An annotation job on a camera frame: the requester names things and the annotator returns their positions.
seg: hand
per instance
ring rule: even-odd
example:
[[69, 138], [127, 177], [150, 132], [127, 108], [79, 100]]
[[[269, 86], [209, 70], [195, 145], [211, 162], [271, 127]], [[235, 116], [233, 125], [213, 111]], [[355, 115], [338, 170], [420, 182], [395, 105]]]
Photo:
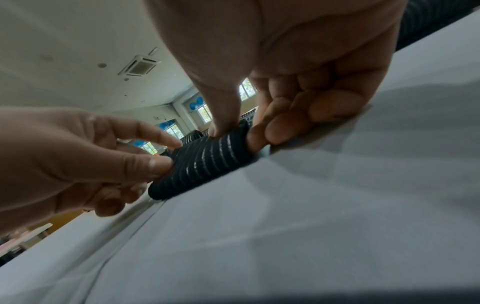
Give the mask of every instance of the hand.
[[119, 213], [172, 160], [117, 139], [177, 148], [158, 127], [80, 110], [0, 108], [0, 233], [56, 213], [92, 209]]
[[358, 113], [387, 73], [406, 0], [152, 0], [160, 35], [213, 115], [237, 126], [238, 88], [258, 89], [253, 144], [279, 144]]

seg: ceiling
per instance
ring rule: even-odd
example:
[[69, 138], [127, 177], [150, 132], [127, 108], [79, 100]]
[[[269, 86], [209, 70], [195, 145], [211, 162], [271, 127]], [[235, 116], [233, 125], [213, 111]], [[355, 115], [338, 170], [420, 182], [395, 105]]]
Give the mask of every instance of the ceiling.
[[[0, 41], [0, 105], [115, 112], [169, 103], [192, 86], [136, 0], [1, 1]], [[161, 63], [148, 75], [118, 75], [155, 47]]]

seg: ceiling air conditioner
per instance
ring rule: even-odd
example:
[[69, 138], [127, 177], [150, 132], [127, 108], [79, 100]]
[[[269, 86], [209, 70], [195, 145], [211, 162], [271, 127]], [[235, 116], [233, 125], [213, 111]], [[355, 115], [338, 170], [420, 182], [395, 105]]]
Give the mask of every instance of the ceiling air conditioner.
[[135, 56], [118, 74], [119, 76], [136, 76], [141, 77], [148, 74], [161, 61], [148, 58], [146, 56]]

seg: window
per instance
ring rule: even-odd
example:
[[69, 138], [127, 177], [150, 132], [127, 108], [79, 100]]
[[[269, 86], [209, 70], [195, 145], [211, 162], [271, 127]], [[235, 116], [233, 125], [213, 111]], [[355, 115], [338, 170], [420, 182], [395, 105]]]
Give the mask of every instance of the window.
[[171, 126], [166, 128], [165, 131], [173, 137], [177, 137], [178, 139], [181, 139], [184, 136], [184, 134], [180, 131], [176, 124], [172, 124]]
[[198, 111], [198, 113], [200, 114], [200, 117], [203, 120], [204, 124], [212, 121], [212, 114], [210, 113], [210, 109], [207, 105], [204, 104], [198, 107], [196, 111]]
[[155, 154], [159, 153], [159, 151], [152, 145], [152, 143], [150, 141], [146, 142], [140, 148], [144, 149], [145, 151], [147, 151], [151, 155], [155, 155]]
[[238, 88], [238, 91], [240, 92], [240, 99], [244, 101], [245, 99], [248, 99], [255, 95], [257, 93], [257, 90], [252, 86], [250, 83], [250, 80], [246, 78], [240, 87]]

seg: fingernail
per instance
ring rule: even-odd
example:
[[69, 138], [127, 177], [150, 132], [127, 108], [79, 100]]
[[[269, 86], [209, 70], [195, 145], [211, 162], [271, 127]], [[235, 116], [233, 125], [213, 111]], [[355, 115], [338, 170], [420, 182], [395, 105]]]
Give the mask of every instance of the fingernail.
[[148, 170], [153, 175], [161, 175], [167, 173], [174, 162], [171, 158], [166, 156], [155, 156], [148, 163]]

